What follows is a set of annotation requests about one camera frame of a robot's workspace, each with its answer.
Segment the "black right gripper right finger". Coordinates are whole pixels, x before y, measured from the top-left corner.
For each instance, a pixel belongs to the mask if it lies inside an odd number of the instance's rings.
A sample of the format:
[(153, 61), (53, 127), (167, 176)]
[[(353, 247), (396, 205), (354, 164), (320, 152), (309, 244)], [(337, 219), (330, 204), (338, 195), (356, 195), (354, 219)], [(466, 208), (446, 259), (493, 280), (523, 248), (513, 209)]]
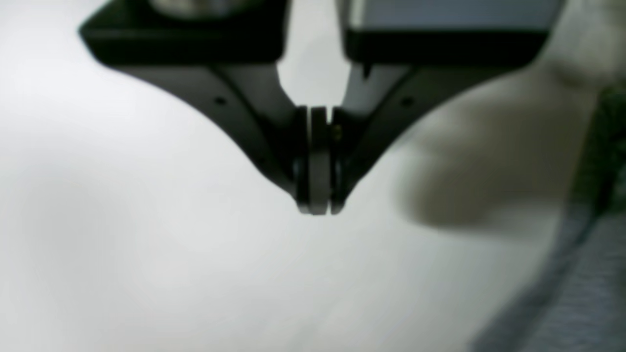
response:
[(561, 0), (337, 0), (351, 63), (333, 107), (331, 213), (394, 141), (453, 97), (529, 65)]

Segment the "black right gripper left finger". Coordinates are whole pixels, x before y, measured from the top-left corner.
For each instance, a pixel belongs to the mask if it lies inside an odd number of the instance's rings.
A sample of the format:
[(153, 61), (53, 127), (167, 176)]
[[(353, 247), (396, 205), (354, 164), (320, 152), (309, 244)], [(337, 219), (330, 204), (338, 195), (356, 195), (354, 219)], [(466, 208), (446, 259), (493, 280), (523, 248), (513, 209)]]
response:
[(304, 214), (329, 209), (325, 107), (280, 84), (288, 0), (109, 0), (79, 29), (103, 66), (150, 83), (217, 125)]

